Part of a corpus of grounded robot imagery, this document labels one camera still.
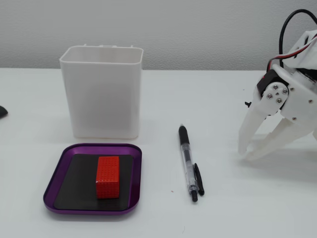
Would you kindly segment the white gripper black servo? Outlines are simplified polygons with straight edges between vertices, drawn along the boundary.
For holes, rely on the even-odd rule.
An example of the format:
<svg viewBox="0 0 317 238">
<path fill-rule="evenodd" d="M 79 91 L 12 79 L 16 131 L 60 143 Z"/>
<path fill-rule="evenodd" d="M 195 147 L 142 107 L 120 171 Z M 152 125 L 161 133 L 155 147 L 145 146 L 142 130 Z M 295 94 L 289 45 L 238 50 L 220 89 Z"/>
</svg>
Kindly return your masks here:
<svg viewBox="0 0 317 238">
<path fill-rule="evenodd" d="M 274 65 L 254 89 L 238 134 L 239 153 L 246 152 L 260 125 L 278 111 L 283 119 L 246 159 L 259 159 L 309 133 L 317 136 L 317 83 L 300 70 L 289 73 Z"/>
</svg>

